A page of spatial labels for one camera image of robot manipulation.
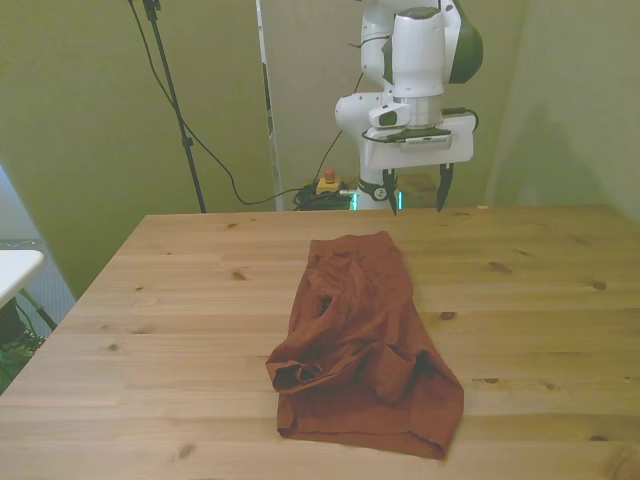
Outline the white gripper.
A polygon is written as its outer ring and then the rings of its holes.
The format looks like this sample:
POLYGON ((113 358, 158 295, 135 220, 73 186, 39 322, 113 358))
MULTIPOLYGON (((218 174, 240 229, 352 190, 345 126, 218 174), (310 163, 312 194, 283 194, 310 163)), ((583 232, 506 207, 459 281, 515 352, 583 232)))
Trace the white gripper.
POLYGON ((443 122, 421 130, 370 128, 362 133, 364 163, 384 170, 383 186, 394 215, 398 212, 397 175, 394 169, 440 165, 436 209, 441 211, 452 185, 452 165, 474 154, 475 113, 446 111, 443 122))

